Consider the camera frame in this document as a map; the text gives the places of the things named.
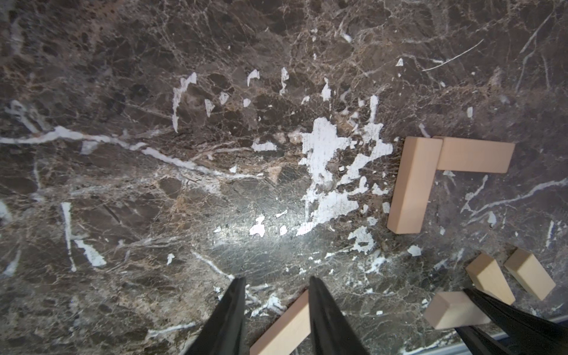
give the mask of wooden block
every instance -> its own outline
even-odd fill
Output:
[[[250,355],[289,355],[310,332],[310,307],[306,290],[250,347]]]
[[[406,137],[387,221],[391,231],[420,232],[441,149],[441,139]]]
[[[497,260],[489,255],[480,254],[465,270],[478,290],[490,294],[506,304],[512,304],[515,301],[515,296],[513,296]]]
[[[438,170],[506,173],[515,149],[514,143],[454,137],[434,138],[444,141]]]
[[[556,286],[534,254],[526,250],[517,249],[505,262],[505,267],[526,291],[539,300],[545,299]]]
[[[465,292],[437,293],[426,308],[424,318],[434,329],[464,327],[491,321]]]

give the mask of wooden plank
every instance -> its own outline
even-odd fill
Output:
[[[478,290],[490,294],[506,304],[512,304],[515,301],[515,296],[511,292],[497,260],[489,255],[481,253],[465,270]]]
[[[506,173],[514,143],[436,136],[444,141],[438,170],[458,172]]]
[[[420,232],[441,149],[441,139],[406,137],[387,221],[391,231]]]
[[[556,286],[536,256],[526,250],[517,249],[505,262],[505,267],[527,292],[539,300],[544,300]]]
[[[306,290],[250,347],[250,355],[289,355],[310,332],[310,307]]]
[[[426,308],[424,318],[434,329],[464,327],[491,321],[465,292],[437,293]]]

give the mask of marble crack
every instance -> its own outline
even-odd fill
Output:
[[[506,199],[506,200],[500,200],[500,201],[495,201],[495,202],[491,202],[486,204],[485,206],[481,207],[478,210],[472,211],[471,216],[475,216],[476,214],[488,209],[488,208],[492,208],[494,206],[499,206],[501,204],[506,204],[506,203],[511,203],[511,202],[516,202],[525,198],[529,198],[532,195],[534,195],[536,192],[540,191],[540,190],[544,190],[547,189],[549,187],[552,186],[566,186],[568,185],[568,178],[564,178],[560,181],[549,181],[549,182],[543,182],[543,183],[539,183],[538,185],[536,185],[535,187],[533,187],[529,192],[527,192],[524,195],[518,195],[515,198],[511,198],[511,199]]]
[[[453,57],[452,59],[448,59],[448,60],[446,60],[445,62],[443,62],[443,63],[440,64],[440,65],[436,65],[436,66],[434,66],[434,67],[432,67],[432,68],[428,68],[428,69],[423,69],[422,71],[423,71],[423,72],[427,72],[427,71],[429,71],[429,70],[439,68],[439,67],[441,67],[442,65],[447,64],[447,63],[451,62],[452,60],[454,60],[454,59],[456,59],[456,58],[459,58],[459,57],[463,56],[464,54],[468,53],[470,50],[472,50],[472,49],[474,49],[475,47],[477,47],[478,45],[480,45],[481,42],[483,42],[483,40],[479,41],[475,46],[471,47],[470,49],[466,50],[465,52],[456,55],[456,56]]]
[[[203,174],[206,175],[213,175],[213,176],[217,176],[217,177],[223,177],[223,178],[227,178],[227,179],[242,179],[242,178],[254,178],[255,176],[253,175],[247,175],[247,174],[227,174],[227,173],[223,173],[217,170],[212,170],[209,168],[206,168],[205,166],[202,165],[197,165],[196,163],[192,162],[192,161],[184,161],[184,160],[180,160],[178,158],[172,158],[169,156],[166,156],[162,153],[160,153],[159,151],[157,151],[154,148],[150,148],[147,147],[143,150],[139,150],[140,148],[146,146],[146,143],[143,142],[138,142],[136,144],[129,144],[126,143],[123,140],[120,140],[118,138],[114,138],[114,137],[108,137],[108,136],[102,136],[102,135],[86,135],[86,134],[82,134],[80,132],[75,132],[75,131],[71,131],[65,127],[62,126],[57,126],[55,127],[55,129],[51,132],[47,132],[46,134],[43,134],[41,136],[38,137],[32,137],[32,138],[6,138],[6,137],[0,137],[0,144],[41,144],[41,143],[47,143],[50,141],[54,141],[57,139],[71,139],[71,140],[84,140],[84,141],[96,141],[96,142],[100,142],[100,143],[111,143],[111,144],[117,144],[120,145],[122,148],[124,149],[128,149],[129,151],[138,151],[144,155],[148,155],[151,157],[154,157],[158,160],[161,160],[163,162],[166,162],[168,164],[172,164],[175,165],[179,168],[184,168],[187,170],[195,170],[198,172],[201,172]]]

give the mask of white splotch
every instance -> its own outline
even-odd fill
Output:
[[[420,249],[420,247],[418,245],[411,245],[408,248],[408,252],[412,256],[421,256],[422,255],[422,249]]]
[[[99,252],[97,252],[91,245],[85,243],[80,239],[75,239],[74,242],[76,246],[84,250],[83,254],[87,257],[87,260],[89,260],[91,265],[95,267],[106,265],[105,258],[100,255]]]
[[[280,83],[282,84],[282,88],[280,89],[280,95],[284,95],[286,93],[286,80],[290,79],[290,75],[288,75],[288,70],[282,67],[280,71]]]
[[[265,219],[265,217],[263,215],[260,215],[259,217],[257,217],[257,219],[255,220],[256,224],[253,225],[249,230],[250,235],[258,234],[258,235],[260,235],[260,238],[264,237],[264,233],[266,231],[264,224],[262,224],[264,219]]]
[[[251,148],[255,152],[275,151],[278,149],[278,147],[276,147],[276,144],[272,143],[271,141],[259,144],[257,140],[253,142]]]
[[[213,105],[213,103],[209,99],[205,99],[204,102],[205,102],[205,113],[207,114],[207,117],[211,117],[211,113],[213,112],[215,105]]]
[[[178,120],[179,117],[177,115],[177,108],[179,107],[179,103],[181,102],[181,95],[187,91],[187,87],[189,84],[196,84],[197,83],[197,73],[193,72],[187,78],[180,78],[179,79],[179,87],[174,87],[174,98],[172,100],[172,126],[174,131],[177,132],[178,128]]]
[[[321,90],[321,98],[323,101],[329,101],[329,99],[331,98],[331,89],[329,88],[329,79],[328,78],[324,78],[325,81],[325,85],[323,87],[323,89]]]
[[[250,86],[250,80],[251,79],[260,79],[260,72],[255,69],[252,72],[250,72],[247,76],[247,86]]]
[[[355,239],[355,244],[351,250],[356,250],[360,253],[369,253],[375,247],[375,241],[371,233],[367,231],[367,227],[361,226],[349,234],[347,239]]]

